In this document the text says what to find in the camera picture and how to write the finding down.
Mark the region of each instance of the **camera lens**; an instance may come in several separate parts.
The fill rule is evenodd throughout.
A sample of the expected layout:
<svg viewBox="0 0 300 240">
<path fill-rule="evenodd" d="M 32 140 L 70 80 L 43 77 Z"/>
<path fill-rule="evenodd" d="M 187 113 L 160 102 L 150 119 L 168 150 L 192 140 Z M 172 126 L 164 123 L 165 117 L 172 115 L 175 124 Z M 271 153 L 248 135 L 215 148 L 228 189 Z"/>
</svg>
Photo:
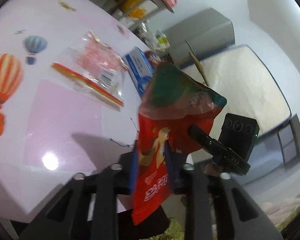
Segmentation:
<svg viewBox="0 0 300 240">
<path fill-rule="evenodd" d="M 242 129 L 242 122 L 236 121 L 233 125 L 233 130 L 240 132 Z"/>
<path fill-rule="evenodd" d="M 251 133 L 252 132 L 252 127 L 251 127 L 251 125 L 246 125 L 246 127 L 244 128 L 244 131 L 246 132 L 246 133 Z"/>
<path fill-rule="evenodd" d="M 231 126 L 231 124 L 232 124 L 232 122 L 231 122 L 231 120 L 230 120 L 230 119 L 226 121 L 226 127 L 230 127 L 230 126 Z"/>
</svg>

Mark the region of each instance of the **red snack bag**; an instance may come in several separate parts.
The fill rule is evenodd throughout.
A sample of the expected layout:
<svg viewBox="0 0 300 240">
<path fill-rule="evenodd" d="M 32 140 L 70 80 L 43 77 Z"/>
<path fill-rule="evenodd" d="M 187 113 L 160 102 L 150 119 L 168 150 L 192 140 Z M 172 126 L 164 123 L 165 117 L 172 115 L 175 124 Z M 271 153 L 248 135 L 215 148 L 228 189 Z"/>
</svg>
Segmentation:
<svg viewBox="0 0 300 240">
<path fill-rule="evenodd" d="M 140 132 L 136 146 L 136 178 L 132 219 L 146 219 L 171 194 L 164 145 L 188 155 L 202 148 L 188 135 L 192 125 L 210 133 L 226 99 L 194 81 L 174 65 L 162 63 L 145 91 L 138 111 Z"/>
</svg>

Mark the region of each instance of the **pink sticker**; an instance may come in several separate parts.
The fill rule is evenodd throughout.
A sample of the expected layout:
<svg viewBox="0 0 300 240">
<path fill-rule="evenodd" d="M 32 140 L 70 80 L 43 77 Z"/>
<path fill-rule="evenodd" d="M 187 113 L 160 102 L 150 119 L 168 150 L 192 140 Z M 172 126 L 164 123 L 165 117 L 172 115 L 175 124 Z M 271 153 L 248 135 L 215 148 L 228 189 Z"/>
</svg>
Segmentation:
<svg viewBox="0 0 300 240">
<path fill-rule="evenodd" d="M 106 141 L 101 138 L 101 108 L 92 98 L 42 81 L 29 115 L 25 164 L 64 171 L 103 169 L 104 157 L 91 156 Z"/>
</svg>

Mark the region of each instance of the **hot air balloon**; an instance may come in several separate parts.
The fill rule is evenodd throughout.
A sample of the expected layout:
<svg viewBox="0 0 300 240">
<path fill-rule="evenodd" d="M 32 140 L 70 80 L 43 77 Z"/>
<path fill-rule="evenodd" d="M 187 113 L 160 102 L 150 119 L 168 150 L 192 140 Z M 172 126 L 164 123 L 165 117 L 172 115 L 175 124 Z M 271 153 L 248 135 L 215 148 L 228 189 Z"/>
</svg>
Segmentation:
<svg viewBox="0 0 300 240">
<path fill-rule="evenodd" d="M 0 54 L 0 136 L 5 123 L 2 105 L 17 90 L 22 78 L 21 61 L 11 54 Z"/>
<path fill-rule="evenodd" d="M 47 47 L 48 42 L 45 38 L 40 36 L 29 36 L 23 41 L 23 44 L 29 52 L 29 56 L 26 57 L 26 62 L 29 65 L 33 65 L 37 60 L 35 55 L 43 51 Z"/>
</svg>

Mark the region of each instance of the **pink table surface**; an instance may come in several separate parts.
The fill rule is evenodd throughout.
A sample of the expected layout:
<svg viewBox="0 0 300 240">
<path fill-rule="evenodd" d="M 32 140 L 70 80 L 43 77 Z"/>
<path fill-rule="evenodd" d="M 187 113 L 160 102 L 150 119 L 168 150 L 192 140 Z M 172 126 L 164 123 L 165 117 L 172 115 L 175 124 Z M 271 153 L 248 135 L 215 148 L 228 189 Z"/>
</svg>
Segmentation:
<svg viewBox="0 0 300 240">
<path fill-rule="evenodd" d="M 134 46 L 148 50 L 88 0 L 9 0 L 0 9 L 0 54 L 13 54 L 24 71 L 23 82 L 2 108 L 6 116 L 0 136 L 2 217 L 30 222 L 76 172 L 99 172 L 129 151 L 110 138 L 121 144 L 132 144 L 136 138 L 133 122 L 137 125 L 140 97 L 128 73 L 125 106 L 118 110 L 75 91 L 71 81 L 50 67 L 62 50 L 88 30 L 121 55 Z M 23 46 L 31 35 L 48 42 L 34 65 L 26 63 L 28 52 Z M 130 207 L 129 201 L 122 203 L 118 202 L 119 212 Z"/>
</svg>

